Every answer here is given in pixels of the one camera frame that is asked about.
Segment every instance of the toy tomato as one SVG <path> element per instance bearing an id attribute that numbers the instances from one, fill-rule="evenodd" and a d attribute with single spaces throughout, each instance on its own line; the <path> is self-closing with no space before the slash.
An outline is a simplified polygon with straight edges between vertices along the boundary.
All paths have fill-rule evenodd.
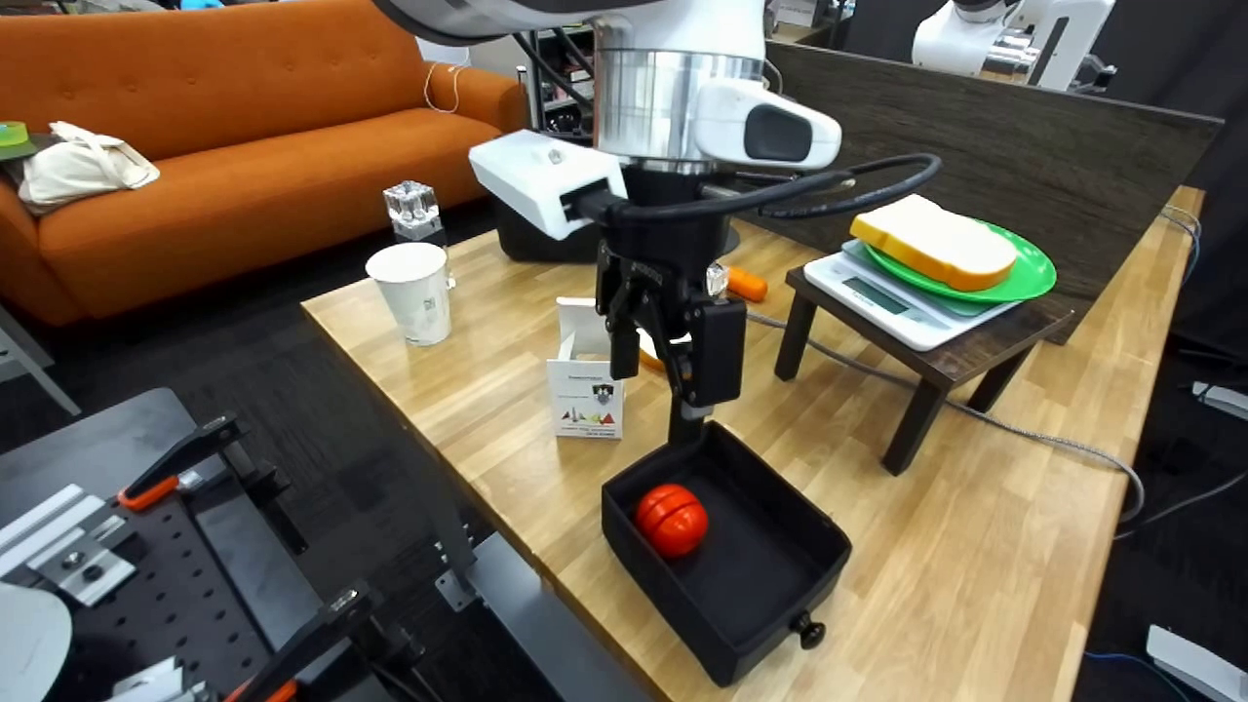
<path id="1" fill-rule="evenodd" d="M 638 534 L 662 555 L 662 558 L 686 558 L 701 545 L 711 529 L 711 515 L 701 499 L 684 482 L 660 482 L 650 486 L 637 512 L 633 512 Z"/>

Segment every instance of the wooden table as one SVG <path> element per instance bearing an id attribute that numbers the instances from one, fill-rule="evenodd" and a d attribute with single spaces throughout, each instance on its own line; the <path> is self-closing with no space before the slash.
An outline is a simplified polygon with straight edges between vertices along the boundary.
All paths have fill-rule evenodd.
<path id="1" fill-rule="evenodd" d="M 1140 449 L 1153 369 L 1182 283 L 1199 192 L 1176 192 L 1066 347 L 1041 342 L 1000 421 L 1089 439 L 1118 462 Z M 742 225 L 733 260 L 771 280 L 760 316 L 784 320 L 784 273 L 811 251 Z M 775 381 L 781 326 L 750 325 L 750 369 L 716 421 L 750 439 L 850 540 L 840 590 L 816 610 L 827 641 L 784 641 L 720 692 L 667 628 L 602 534 L 602 482 L 667 437 L 667 381 L 629 381 L 625 439 L 558 439 L 546 417 L 554 298 L 588 298 L 588 265 L 515 265 L 495 239 L 454 251 L 454 341 L 406 347 L 381 298 L 359 280 L 307 299 L 324 337 L 426 437 L 450 475 L 515 549 L 662 697 L 1067 697 L 1105 560 L 1126 497 L 1089 464 L 945 410 L 905 475 L 877 455 L 909 390 L 806 359 Z M 816 320 L 811 341 L 877 369 L 875 342 Z"/>

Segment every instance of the orange couch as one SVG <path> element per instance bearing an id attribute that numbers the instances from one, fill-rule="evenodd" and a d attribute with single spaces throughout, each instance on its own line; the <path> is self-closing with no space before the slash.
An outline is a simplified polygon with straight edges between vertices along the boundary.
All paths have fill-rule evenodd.
<path id="1" fill-rule="evenodd" d="M 0 20 L 0 122 L 75 122 L 160 181 L 31 218 L 0 181 L 0 299 L 109 320 L 387 230 L 381 186 L 484 192 L 468 150 L 526 122 L 515 77 L 421 64 L 367 0 Z"/>

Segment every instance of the small wooden stool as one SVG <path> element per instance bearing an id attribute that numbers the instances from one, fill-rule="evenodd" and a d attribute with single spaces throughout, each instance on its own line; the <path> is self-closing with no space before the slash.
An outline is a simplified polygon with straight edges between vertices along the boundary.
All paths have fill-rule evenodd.
<path id="1" fill-rule="evenodd" d="M 989 410 L 993 397 L 1015 380 L 1015 369 L 1020 365 L 1020 359 L 1031 354 L 1031 347 L 1062 326 L 1062 320 L 1045 316 L 1039 306 L 1017 306 L 993 320 L 971 326 L 967 337 L 954 337 L 933 351 L 913 351 L 902 341 L 892 341 L 890 333 L 880 333 L 875 320 L 866 320 L 854 309 L 846 309 L 841 299 L 827 298 L 818 283 L 811 283 L 802 278 L 802 269 L 792 269 L 784 280 L 794 290 L 794 298 L 792 298 L 784 342 L 775 354 L 775 380 L 784 380 L 784 381 L 794 380 L 794 369 L 802 361 L 802 347 L 811 341 L 816 309 L 840 316 L 857 337 L 866 337 L 870 342 L 877 342 L 880 351 L 890 351 L 892 359 L 902 359 L 909 369 L 922 376 L 922 385 L 913 390 L 905 417 L 902 417 L 902 426 L 884 449 L 884 462 L 880 462 L 892 475 L 902 475 L 913 464 L 948 390 L 981 376 L 981 381 L 974 385 L 967 407 L 980 413 Z"/>

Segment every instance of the small white box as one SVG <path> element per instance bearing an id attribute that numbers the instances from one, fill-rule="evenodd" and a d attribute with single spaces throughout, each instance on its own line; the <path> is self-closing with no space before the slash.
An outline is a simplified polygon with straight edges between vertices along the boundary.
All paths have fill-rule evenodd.
<path id="1" fill-rule="evenodd" d="M 611 341 L 588 298 L 558 298 L 558 354 L 546 361 L 558 437 L 625 437 L 625 381 Z"/>

